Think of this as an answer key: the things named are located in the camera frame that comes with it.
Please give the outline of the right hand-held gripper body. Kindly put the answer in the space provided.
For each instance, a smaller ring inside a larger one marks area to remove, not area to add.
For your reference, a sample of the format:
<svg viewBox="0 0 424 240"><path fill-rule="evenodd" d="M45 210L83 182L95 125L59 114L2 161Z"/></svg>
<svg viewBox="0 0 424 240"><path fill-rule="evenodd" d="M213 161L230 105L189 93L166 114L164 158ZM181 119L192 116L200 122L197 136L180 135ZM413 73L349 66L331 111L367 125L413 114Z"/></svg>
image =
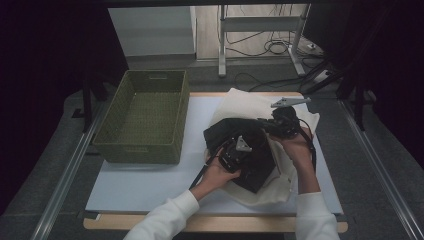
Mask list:
<svg viewBox="0 0 424 240"><path fill-rule="evenodd" d="M309 139L309 136L300 126L301 120L297 117L294 109L295 105L307 102L310 102L309 98L292 99L282 97L277 102L272 103L272 119L267 119L269 128L264 129L265 132L283 139L291 139L298 134L302 135L305 139Z"/></svg>

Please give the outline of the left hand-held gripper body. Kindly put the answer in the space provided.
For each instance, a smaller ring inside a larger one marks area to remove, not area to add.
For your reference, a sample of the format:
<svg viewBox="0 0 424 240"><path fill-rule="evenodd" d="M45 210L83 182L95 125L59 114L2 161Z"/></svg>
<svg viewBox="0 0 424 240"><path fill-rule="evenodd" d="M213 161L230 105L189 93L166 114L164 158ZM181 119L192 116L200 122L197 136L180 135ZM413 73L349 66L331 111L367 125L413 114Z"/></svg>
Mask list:
<svg viewBox="0 0 424 240"><path fill-rule="evenodd" d="M253 148L248 145L242 135L226 141L219 154L219 162L230 173L247 167Z"/></svg>

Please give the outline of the dark cloth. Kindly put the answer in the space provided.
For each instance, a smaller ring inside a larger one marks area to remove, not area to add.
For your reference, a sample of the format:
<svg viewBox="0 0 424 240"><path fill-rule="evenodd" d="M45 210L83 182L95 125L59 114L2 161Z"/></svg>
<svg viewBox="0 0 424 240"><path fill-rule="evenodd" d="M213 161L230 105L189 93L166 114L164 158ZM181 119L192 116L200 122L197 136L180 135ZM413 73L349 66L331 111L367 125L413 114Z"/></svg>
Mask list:
<svg viewBox="0 0 424 240"><path fill-rule="evenodd" d="M276 167L265 131L254 119L225 118L203 132L207 149L218 157L223 144L232 137L242 135L253 151L246 168L234 183L257 193Z"/></svg>

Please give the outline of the cream drawstring bag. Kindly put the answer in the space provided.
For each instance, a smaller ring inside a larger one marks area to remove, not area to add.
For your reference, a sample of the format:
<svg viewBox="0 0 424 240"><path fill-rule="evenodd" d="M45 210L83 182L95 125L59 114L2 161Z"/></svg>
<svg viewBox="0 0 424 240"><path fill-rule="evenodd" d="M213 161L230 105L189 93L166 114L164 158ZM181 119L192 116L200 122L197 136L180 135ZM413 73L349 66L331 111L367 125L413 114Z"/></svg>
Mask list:
<svg viewBox="0 0 424 240"><path fill-rule="evenodd" d="M271 101L251 93L243 92L237 89L231 89L213 114L210 126L225 118L242 118L242 119L272 119ZM314 172L316 167L316 152L312 143L311 131L308 128L303 128L309 139L305 139L312 153L312 162L314 164ZM260 206L284 202L289 198L289 176L284 169L286 165L291 167L291 170L297 174L297 170L284 151L282 145L270 138L273 136L266 133L270 148L274 157L276 167L271 175L266 180L264 186L257 192L252 193L234 183L234 179L228 181L223 187L218 188L229 194L234 200L247 206ZM206 158L206 167L203 170L203 175L209 165L214 160L215 156L208 149L208 157Z"/></svg>

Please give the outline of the green woven basket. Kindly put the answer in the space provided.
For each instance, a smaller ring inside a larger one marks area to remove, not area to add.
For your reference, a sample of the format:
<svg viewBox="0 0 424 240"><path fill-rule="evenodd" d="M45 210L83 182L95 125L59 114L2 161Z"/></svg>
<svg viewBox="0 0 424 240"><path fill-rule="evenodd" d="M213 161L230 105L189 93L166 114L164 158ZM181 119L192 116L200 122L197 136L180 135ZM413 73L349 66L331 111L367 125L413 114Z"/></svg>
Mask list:
<svg viewBox="0 0 424 240"><path fill-rule="evenodd" d="M110 163L179 163L189 96L183 70L127 71L93 145Z"/></svg>

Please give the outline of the person's left hand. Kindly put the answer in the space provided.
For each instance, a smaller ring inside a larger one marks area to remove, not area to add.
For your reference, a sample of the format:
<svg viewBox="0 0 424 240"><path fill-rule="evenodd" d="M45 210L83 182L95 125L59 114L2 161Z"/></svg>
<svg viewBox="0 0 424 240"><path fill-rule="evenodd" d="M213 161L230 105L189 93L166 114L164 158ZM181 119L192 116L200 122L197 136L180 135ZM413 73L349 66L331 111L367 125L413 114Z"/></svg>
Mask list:
<svg viewBox="0 0 424 240"><path fill-rule="evenodd" d="M215 157L212 163L209 165L201 182L196 188L201 192L203 196L211 193L212 191L223 187L228 181L238 178L241 174L240 170L234 173L228 172L219 162L218 158Z"/></svg>

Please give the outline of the person's right hand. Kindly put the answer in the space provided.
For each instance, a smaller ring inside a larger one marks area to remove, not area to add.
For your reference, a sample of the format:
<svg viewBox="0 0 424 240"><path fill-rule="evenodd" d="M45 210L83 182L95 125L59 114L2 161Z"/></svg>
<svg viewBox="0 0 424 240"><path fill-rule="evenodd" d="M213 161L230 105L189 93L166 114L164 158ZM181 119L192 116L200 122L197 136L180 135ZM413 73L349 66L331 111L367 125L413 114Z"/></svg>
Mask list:
<svg viewBox="0 0 424 240"><path fill-rule="evenodd" d="M307 141L302 135L297 135L291 139L282 139L276 136L270 136L270 138L282 145L297 170L309 169L314 171L312 153Z"/></svg>

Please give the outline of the white power strip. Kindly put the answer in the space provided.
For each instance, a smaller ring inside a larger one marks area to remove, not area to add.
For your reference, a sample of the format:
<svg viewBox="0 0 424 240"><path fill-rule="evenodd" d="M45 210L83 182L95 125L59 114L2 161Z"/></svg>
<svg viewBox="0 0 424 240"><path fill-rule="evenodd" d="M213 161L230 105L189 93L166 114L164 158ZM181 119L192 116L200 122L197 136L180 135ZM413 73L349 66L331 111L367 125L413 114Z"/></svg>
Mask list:
<svg viewBox="0 0 424 240"><path fill-rule="evenodd" d="M332 74L330 70L323 70L313 80L314 83L320 83Z"/></svg>

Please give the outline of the dark metal stand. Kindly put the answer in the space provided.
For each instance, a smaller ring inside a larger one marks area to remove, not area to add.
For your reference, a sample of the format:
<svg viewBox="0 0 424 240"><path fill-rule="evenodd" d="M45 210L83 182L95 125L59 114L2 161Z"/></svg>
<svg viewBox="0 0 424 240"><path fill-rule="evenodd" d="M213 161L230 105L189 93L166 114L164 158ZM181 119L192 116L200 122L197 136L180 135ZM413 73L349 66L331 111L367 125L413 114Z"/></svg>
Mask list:
<svg viewBox="0 0 424 240"><path fill-rule="evenodd" d="M374 103L372 98L366 99L366 95L365 85L352 79L343 79L336 90L337 98L352 108L354 122L361 131L365 130L363 108Z"/></svg>
<svg viewBox="0 0 424 240"><path fill-rule="evenodd" d="M94 97L101 102L105 102L107 100L108 91L102 81L92 79L83 80L83 108L75 109L72 115L73 118L84 119L83 133L86 133L89 130L93 121L91 95L94 95Z"/></svg>

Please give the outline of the pale grey table board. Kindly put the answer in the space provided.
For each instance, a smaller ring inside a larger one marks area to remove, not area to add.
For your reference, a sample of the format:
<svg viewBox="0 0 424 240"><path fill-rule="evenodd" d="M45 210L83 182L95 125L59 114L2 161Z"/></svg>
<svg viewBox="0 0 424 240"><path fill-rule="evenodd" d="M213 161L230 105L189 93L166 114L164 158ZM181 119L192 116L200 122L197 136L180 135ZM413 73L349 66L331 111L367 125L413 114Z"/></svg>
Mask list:
<svg viewBox="0 0 424 240"><path fill-rule="evenodd" d="M85 209L99 213L144 214L187 190L203 166L203 131L207 129L221 101L220 96L190 98L179 164L119 164L105 161ZM296 180L291 183L287 201L261 206L243 205L226 192L216 190L200 201L199 212L228 216L294 216L296 197Z"/></svg>

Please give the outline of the dark curtain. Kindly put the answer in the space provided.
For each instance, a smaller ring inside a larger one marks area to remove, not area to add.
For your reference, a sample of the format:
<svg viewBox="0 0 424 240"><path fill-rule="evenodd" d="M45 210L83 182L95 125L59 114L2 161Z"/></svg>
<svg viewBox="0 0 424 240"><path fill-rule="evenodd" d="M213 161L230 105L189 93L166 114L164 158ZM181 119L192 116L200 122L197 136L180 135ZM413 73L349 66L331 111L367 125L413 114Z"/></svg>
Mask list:
<svg viewBox="0 0 424 240"><path fill-rule="evenodd" d="M128 64L108 8L65 0L0 0L0 215L84 87L100 100Z"/></svg>
<svg viewBox="0 0 424 240"><path fill-rule="evenodd" d="M374 112L424 169L424 0L313 3L304 36L338 70L374 37L357 72Z"/></svg>

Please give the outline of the grey cabinet panel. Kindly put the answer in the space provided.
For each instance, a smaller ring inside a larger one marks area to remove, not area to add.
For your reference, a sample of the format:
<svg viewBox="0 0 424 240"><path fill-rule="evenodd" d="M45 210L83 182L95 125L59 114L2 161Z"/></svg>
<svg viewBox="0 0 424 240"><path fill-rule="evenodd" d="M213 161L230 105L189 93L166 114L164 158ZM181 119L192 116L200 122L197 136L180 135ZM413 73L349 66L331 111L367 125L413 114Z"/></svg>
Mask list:
<svg viewBox="0 0 424 240"><path fill-rule="evenodd" d="M126 56L196 53L196 15L192 6L109 8Z"/></svg>

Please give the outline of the white metal stand frame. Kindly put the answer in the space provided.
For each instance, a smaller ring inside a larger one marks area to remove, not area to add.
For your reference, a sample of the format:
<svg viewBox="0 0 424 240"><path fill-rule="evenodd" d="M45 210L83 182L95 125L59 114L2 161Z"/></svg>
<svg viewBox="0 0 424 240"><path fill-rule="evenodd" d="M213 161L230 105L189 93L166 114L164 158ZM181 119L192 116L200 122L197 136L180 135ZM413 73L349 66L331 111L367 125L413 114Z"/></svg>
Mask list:
<svg viewBox="0 0 424 240"><path fill-rule="evenodd" d="M225 6L220 6L218 24L219 54L218 76L226 76L225 34L228 32L274 32L293 31L293 42L287 47L288 54L298 76L305 76L305 70L297 54L298 45L307 20L310 4L306 4L299 16L249 16L226 17Z"/></svg>

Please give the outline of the aluminium rail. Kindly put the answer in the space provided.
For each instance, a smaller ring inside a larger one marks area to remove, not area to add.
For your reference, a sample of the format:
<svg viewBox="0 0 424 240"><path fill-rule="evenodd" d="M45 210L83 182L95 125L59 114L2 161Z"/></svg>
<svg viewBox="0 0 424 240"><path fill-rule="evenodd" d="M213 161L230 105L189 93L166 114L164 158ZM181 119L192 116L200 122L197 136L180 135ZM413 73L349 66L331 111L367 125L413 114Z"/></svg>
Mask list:
<svg viewBox="0 0 424 240"><path fill-rule="evenodd" d="M72 182L77 174L84 154L90 144L101 117L106 111L107 103L99 102L92 112L93 120L88 129L81 134L71 158L67 161L61 177L41 215L30 240L48 240L50 232L59 215L60 209L68 195Z"/></svg>
<svg viewBox="0 0 424 240"><path fill-rule="evenodd" d="M356 123L354 111L349 106L349 103L346 100L340 100L338 101L338 104L340 105L355 138L361 146L366 159L370 163L376 178L380 182L388 201L393 207L402 227L406 231L409 240L424 240L424 228L419 224L407 201L399 192L395 182L383 165L380 156L369 140L366 132Z"/></svg>

